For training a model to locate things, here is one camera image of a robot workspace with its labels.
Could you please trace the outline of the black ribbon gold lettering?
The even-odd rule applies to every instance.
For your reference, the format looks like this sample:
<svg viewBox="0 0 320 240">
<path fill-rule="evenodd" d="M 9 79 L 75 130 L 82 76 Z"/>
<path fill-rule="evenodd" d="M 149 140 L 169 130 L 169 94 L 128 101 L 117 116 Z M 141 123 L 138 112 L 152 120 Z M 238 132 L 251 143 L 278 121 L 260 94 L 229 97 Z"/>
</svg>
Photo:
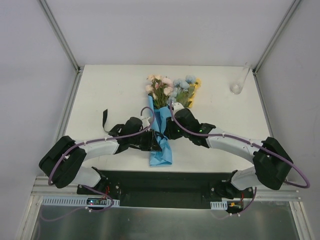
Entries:
<svg viewBox="0 0 320 240">
<path fill-rule="evenodd" d="M 142 128 L 142 121 L 140 120 L 140 116 L 153 117 L 153 120 L 151 122 L 152 125 L 150 125 L 148 128 L 143 129 Z M 138 118 L 141 121 L 141 126 L 140 126 L 140 128 L 138 130 L 138 133 L 141 133 L 142 131 L 155 130 L 153 128 L 153 124 L 156 121 L 156 115 L 155 115 L 154 110 L 151 107 L 149 107 L 149 106 L 143 107 L 142 110 L 140 111 L 140 114 L 139 114 Z M 105 109 L 102 112 L 102 128 L 103 128 L 103 130 L 108 134 L 110 134 L 111 132 L 115 132 L 115 130 L 112 130 L 112 128 L 113 128 L 112 124 L 114 124 L 114 122 L 111 121 L 111 118 L 110 118 L 110 115 L 109 115 L 109 110 Z"/>
</svg>

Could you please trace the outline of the yellow flower bunch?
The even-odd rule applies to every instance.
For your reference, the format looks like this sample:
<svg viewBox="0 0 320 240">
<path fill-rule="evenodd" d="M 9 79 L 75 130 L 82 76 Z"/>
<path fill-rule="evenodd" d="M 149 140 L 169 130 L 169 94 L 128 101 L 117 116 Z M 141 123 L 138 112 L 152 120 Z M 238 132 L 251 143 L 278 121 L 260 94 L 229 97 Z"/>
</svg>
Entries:
<svg viewBox="0 0 320 240">
<path fill-rule="evenodd" d="M 188 88 L 188 97 L 187 97 L 187 107 L 192 108 L 196 94 L 198 92 L 198 89 L 201 87 L 202 81 L 200 78 L 196 77 L 195 82 L 189 83 L 189 88 Z"/>
</svg>

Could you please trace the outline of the blue wrapping paper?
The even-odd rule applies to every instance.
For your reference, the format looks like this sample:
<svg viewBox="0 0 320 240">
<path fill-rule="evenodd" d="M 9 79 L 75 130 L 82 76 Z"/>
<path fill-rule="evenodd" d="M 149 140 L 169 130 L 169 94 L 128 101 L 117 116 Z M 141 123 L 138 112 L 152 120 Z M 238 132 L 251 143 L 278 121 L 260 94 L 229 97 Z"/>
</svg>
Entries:
<svg viewBox="0 0 320 240">
<path fill-rule="evenodd" d="M 149 157 L 150 167 L 169 166 L 173 163 L 172 149 L 169 145 L 168 138 L 164 134 L 167 127 L 167 118 L 171 120 L 171 112 L 168 106 L 156 109 L 153 98 L 148 96 L 149 107 L 153 109 L 155 120 L 151 128 L 156 131 L 156 139 L 161 147 L 161 151 L 152 151 Z"/>
</svg>

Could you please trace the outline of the blue flower bunch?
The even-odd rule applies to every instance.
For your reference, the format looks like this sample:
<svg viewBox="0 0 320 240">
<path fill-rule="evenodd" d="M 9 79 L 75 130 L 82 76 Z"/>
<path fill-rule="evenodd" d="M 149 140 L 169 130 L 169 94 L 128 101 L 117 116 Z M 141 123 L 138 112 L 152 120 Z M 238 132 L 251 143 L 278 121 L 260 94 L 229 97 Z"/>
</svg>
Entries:
<svg viewBox="0 0 320 240">
<path fill-rule="evenodd" d="M 194 75 L 187 75 L 185 78 L 175 79 L 173 81 L 173 92 L 169 97 L 169 101 L 173 103 L 179 102 L 185 108 L 187 107 L 187 98 L 188 98 L 188 88 L 190 87 L 189 83 L 194 83 L 196 77 Z"/>
</svg>

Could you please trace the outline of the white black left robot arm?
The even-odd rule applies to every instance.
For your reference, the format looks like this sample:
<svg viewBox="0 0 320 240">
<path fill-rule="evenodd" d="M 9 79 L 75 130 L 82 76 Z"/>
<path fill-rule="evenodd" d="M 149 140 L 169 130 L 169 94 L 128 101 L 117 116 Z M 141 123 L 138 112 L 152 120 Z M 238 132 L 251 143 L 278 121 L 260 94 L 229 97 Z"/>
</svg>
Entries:
<svg viewBox="0 0 320 240">
<path fill-rule="evenodd" d="M 85 185 L 99 195 L 105 191 L 106 178 L 96 167 L 83 166 L 84 161 L 129 148 L 161 152 L 161 136 L 151 128 L 148 118 L 131 117 L 126 123 L 115 125 L 103 138 L 75 141 L 68 135 L 61 137 L 40 160 L 39 168 L 49 177 L 48 183 L 58 189 L 70 184 Z"/>
</svg>

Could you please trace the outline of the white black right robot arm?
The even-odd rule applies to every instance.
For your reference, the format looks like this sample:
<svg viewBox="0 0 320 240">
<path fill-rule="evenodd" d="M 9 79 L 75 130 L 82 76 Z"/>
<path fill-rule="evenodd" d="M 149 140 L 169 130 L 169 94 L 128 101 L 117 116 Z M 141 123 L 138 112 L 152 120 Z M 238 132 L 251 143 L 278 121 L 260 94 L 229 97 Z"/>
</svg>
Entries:
<svg viewBox="0 0 320 240">
<path fill-rule="evenodd" d="M 173 116 L 166 119 L 164 131 L 170 140 L 185 137 L 196 146 L 222 150 L 253 164 L 244 170 L 234 170 L 227 180 L 214 186 L 220 197 L 233 199 L 243 190 L 260 185 L 277 191 L 285 182 L 292 167 L 280 157 L 289 162 L 291 159 L 276 139 L 256 140 L 231 135 L 215 125 L 199 123 L 192 112 L 179 103 L 170 110 Z"/>
</svg>

